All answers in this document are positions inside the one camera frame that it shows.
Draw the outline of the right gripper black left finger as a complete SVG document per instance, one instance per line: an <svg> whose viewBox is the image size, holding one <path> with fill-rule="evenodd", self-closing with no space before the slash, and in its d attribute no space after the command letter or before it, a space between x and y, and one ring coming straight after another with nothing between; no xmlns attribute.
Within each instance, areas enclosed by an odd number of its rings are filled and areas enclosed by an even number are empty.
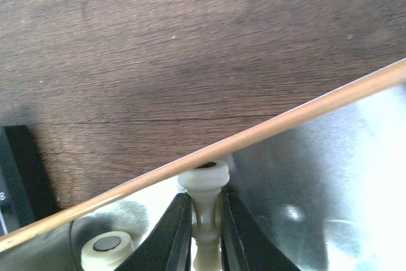
<svg viewBox="0 0 406 271"><path fill-rule="evenodd" d="M177 194L141 245L117 271L191 269L192 200Z"/></svg>

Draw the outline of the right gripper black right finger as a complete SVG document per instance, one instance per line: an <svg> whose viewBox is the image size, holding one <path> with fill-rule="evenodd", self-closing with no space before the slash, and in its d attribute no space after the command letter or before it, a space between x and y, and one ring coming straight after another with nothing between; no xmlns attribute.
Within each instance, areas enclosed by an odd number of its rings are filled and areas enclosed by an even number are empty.
<svg viewBox="0 0 406 271"><path fill-rule="evenodd" d="M232 192L221 193L221 261L223 270L298 270L260 229Z"/></svg>

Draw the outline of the white chess piece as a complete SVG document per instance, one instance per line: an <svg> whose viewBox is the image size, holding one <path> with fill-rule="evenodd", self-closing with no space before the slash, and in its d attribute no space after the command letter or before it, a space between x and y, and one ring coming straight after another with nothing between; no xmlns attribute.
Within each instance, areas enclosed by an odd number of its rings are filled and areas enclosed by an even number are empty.
<svg viewBox="0 0 406 271"><path fill-rule="evenodd" d="M81 250L81 267L87 271L115 270L134 252L131 236L123 231L106 232L90 239Z"/></svg>
<svg viewBox="0 0 406 271"><path fill-rule="evenodd" d="M229 180L229 167L224 161L210 161L178 176L178 184L191 197L195 211L192 225L192 237L197 246L195 270L222 269L216 207L221 190Z"/></svg>

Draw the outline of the white chess piece lying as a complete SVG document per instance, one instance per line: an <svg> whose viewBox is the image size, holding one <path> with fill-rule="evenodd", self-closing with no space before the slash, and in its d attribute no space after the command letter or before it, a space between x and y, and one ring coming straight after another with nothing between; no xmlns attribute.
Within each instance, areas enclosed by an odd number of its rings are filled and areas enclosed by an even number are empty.
<svg viewBox="0 0 406 271"><path fill-rule="evenodd" d="M123 231L106 232L90 239L81 250L81 267L87 271L115 270L134 252L131 236Z"/></svg>

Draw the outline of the black white chess board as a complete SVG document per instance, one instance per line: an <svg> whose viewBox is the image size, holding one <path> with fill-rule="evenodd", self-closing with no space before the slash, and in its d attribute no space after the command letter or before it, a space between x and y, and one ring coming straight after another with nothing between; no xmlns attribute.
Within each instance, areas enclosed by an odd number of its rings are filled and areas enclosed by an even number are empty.
<svg viewBox="0 0 406 271"><path fill-rule="evenodd" d="M1 236L60 210L27 126L1 127Z"/></svg>

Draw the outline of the orange metal tin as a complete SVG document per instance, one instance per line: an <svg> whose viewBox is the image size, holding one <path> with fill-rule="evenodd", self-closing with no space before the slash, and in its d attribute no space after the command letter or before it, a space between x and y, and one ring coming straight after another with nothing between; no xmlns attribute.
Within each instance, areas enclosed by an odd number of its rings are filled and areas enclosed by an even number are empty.
<svg viewBox="0 0 406 271"><path fill-rule="evenodd" d="M82 247L111 231L135 251L187 194L178 176L210 161L298 270L405 269L404 60L1 236L1 269L83 270Z"/></svg>

